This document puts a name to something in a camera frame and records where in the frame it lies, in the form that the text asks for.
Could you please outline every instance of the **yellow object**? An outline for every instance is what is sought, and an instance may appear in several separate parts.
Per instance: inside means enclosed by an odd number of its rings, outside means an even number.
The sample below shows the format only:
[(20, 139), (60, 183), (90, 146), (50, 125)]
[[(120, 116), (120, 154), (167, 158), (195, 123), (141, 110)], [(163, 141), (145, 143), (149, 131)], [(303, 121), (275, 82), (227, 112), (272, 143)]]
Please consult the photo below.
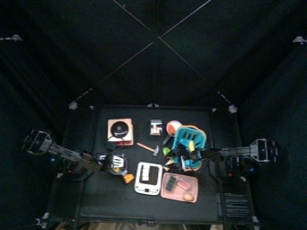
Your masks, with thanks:
[(133, 174), (126, 174), (122, 176), (122, 178), (124, 178), (124, 183), (129, 183), (133, 180), (134, 176)]
[(114, 173), (118, 173), (118, 172), (120, 172), (120, 168), (112, 168), (112, 171), (113, 171)]
[(188, 143), (188, 150), (189, 150), (189, 152), (195, 151), (195, 141), (193, 140), (191, 140)]

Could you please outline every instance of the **black fabric wall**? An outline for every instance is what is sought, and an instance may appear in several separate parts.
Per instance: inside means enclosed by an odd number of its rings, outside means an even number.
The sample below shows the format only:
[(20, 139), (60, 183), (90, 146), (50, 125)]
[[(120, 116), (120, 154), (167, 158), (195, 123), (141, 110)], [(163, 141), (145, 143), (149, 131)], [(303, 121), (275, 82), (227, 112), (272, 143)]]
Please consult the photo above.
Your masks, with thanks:
[[(6, 31), (0, 23), (0, 31)], [(21, 44), (0, 44), (0, 229), (33, 229), (49, 198), (49, 158), (20, 151), (33, 128), (65, 130), (66, 103)]]
[(305, 12), (304, 0), (1, 1), (0, 38), (22, 41), (0, 40), (0, 228), (45, 209), (48, 158), (20, 142), (32, 128), (61, 142), (69, 102), (225, 107), (219, 93), (244, 144), (283, 146), (253, 182), (257, 214), (305, 228)]
[(272, 229), (307, 229), (305, 75), (307, 46), (297, 45), (240, 107), (244, 144), (264, 137), (280, 145), (277, 163), (253, 181), (255, 208)]

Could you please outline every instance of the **table surface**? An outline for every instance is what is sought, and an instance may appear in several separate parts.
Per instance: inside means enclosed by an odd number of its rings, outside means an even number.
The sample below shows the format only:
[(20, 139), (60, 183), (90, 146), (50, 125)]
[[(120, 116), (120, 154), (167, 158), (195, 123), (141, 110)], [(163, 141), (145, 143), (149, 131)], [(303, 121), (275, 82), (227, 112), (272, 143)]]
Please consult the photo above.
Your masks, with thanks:
[[(128, 172), (136, 175), (138, 162), (164, 165), (163, 153), (152, 156), (136, 142), (155, 147), (160, 146), (161, 136), (149, 135), (149, 120), (161, 119), (163, 125), (179, 120), (184, 125), (193, 125), (207, 133), (207, 145), (211, 147), (233, 147), (240, 144), (235, 117), (224, 110), (196, 109), (148, 109), (101, 106), (94, 110), (72, 112), (66, 124), (62, 146), (92, 153), (105, 153), (108, 119), (132, 119), (134, 144), (121, 148), (116, 154), (124, 154), (128, 161)], [(134, 192), (134, 183), (124, 184), (121, 176), (108, 172), (94, 172), (81, 183), (57, 182), (53, 201), (53, 217), (89, 219), (94, 221), (134, 222), (153, 219), (160, 223), (217, 223), (217, 185), (208, 175), (207, 164), (199, 172), (189, 172), (197, 179), (196, 203), (164, 199)]]

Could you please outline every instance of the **black object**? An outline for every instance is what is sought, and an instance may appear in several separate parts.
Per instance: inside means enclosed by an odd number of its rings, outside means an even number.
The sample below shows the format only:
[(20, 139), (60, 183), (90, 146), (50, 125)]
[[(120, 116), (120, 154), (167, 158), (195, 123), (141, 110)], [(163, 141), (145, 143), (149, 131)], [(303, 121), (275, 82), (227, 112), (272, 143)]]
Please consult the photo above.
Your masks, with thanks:
[(129, 128), (122, 121), (117, 121), (112, 124), (110, 133), (113, 137), (124, 138), (128, 134)]
[(177, 181), (176, 178), (173, 176), (171, 176), (171, 178), (168, 179), (165, 190), (172, 191), (172, 188), (173, 188), (176, 181)]

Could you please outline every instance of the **small box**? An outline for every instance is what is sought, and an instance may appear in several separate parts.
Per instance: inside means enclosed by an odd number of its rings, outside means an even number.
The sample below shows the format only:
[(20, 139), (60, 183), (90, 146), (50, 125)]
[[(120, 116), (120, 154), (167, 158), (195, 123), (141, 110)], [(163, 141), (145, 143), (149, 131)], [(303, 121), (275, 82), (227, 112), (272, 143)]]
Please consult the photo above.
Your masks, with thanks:
[(149, 121), (149, 135), (160, 136), (161, 135), (161, 120), (152, 119)]

